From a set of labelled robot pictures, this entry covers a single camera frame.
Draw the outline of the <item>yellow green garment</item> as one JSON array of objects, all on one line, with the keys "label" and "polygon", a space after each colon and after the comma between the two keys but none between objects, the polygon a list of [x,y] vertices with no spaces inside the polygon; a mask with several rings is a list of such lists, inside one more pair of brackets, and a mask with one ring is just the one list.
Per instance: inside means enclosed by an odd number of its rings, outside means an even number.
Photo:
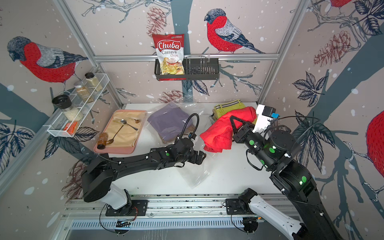
[{"label": "yellow green garment", "polygon": [[232,102],[223,103],[214,106],[213,114],[211,116],[211,122],[216,122],[219,118],[227,114],[228,112],[244,109],[247,106],[241,100],[234,100]]}]

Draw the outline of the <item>clear plastic vacuum bag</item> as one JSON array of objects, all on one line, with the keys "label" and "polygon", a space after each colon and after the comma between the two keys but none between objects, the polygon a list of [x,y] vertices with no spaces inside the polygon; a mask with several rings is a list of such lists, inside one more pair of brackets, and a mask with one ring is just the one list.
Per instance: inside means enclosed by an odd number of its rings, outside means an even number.
[{"label": "clear plastic vacuum bag", "polygon": [[[213,125],[213,123],[211,122],[211,116],[213,114],[213,108],[214,106],[216,106],[216,104],[181,103],[175,101],[169,103],[175,103],[183,111],[190,115],[183,127],[183,137],[186,138],[189,134],[195,133],[197,136],[195,139],[192,140],[192,142],[194,143],[194,149],[197,151],[203,151],[205,144],[204,141],[201,139],[200,134],[205,132],[209,127]],[[152,113],[161,109],[167,104],[168,103],[159,104],[158,106],[151,107],[148,110],[148,117]],[[145,129],[148,130],[149,133],[151,133],[156,143],[156,147],[165,147],[167,145],[173,144],[177,138],[175,138],[173,142],[163,143],[154,128],[148,123],[148,117],[145,120]],[[207,152],[207,157],[201,165],[194,165],[186,162],[185,166],[179,168],[178,172],[189,185],[189,187],[193,189],[199,184],[201,184],[203,181],[205,181],[208,176],[212,173],[214,163],[216,162],[218,155],[218,153]]]}]

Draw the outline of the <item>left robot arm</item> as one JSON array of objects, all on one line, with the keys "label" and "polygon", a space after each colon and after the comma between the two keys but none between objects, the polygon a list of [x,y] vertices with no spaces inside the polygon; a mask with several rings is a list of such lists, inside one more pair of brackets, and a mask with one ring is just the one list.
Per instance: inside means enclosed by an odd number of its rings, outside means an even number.
[{"label": "left robot arm", "polygon": [[201,165],[206,158],[203,151],[194,150],[189,138],[175,144],[153,148],[147,154],[125,158],[106,158],[100,155],[88,165],[81,175],[83,199],[86,203],[102,201],[114,210],[131,209],[131,198],[127,190],[114,185],[114,181],[144,171],[182,168],[186,162]]}]

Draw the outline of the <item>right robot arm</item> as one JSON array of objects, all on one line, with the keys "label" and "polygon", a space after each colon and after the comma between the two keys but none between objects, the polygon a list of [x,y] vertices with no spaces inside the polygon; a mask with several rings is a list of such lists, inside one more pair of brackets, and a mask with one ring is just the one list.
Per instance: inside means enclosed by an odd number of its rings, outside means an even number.
[{"label": "right robot arm", "polygon": [[265,219],[289,240],[341,240],[311,173],[294,159],[301,149],[294,136],[276,126],[266,139],[253,132],[253,124],[234,116],[230,121],[235,142],[245,144],[247,153],[256,156],[271,173],[270,180],[294,205],[301,220],[279,211],[250,188],[239,196],[240,206]]}]

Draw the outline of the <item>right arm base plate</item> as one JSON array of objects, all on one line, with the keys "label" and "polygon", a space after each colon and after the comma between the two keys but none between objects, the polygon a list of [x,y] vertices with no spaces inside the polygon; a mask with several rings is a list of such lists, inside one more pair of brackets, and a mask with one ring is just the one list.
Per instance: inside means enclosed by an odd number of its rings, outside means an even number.
[{"label": "right arm base plate", "polygon": [[240,199],[226,199],[224,203],[228,215],[250,215],[252,214],[248,204]]}]

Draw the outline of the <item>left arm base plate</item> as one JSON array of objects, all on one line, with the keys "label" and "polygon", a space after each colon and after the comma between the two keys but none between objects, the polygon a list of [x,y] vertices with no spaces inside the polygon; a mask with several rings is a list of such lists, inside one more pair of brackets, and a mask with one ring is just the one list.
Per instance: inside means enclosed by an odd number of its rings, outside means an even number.
[{"label": "left arm base plate", "polygon": [[110,205],[107,205],[106,217],[145,216],[148,203],[148,200],[128,200],[128,203],[118,210],[115,210]]}]

